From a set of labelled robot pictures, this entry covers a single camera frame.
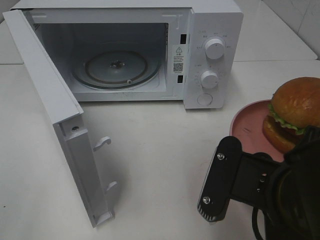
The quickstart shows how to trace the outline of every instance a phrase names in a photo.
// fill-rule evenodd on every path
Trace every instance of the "top bun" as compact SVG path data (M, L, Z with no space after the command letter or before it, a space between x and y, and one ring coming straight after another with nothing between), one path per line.
M320 127L320 78L299 77L280 86L271 99L274 111L286 122Z

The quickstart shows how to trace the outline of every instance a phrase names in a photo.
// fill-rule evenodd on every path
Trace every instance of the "lettuce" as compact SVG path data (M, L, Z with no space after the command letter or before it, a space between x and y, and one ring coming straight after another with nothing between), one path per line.
M296 135L302 135L305 133L306 128L299 128L295 125L292 125L289 122L286 122L284 119L279 117L279 115L275 112L274 107L270 104L268 104L268 108L270 110L270 113L272 114L272 117L277 123L280 123L281 127L288 128L288 129L294 129Z

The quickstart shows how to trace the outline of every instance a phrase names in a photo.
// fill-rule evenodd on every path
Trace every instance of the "bottom bun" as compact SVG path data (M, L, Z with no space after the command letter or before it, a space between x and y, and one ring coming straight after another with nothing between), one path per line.
M266 116L263 120L262 132L266 139L283 154L291 151L299 142L297 137L283 130L271 116Z

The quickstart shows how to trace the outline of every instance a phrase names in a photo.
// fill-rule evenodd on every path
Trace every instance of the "microwave control panel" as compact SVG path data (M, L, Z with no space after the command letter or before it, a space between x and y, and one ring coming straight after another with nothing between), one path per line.
M186 109L223 106L242 19L241 12L195 13L184 88Z

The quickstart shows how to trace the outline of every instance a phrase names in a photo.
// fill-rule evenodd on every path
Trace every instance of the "sticker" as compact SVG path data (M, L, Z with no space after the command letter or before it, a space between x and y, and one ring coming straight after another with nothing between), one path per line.
M172 72L174 74L183 74L185 72L185 59L187 48L185 44L172 46Z

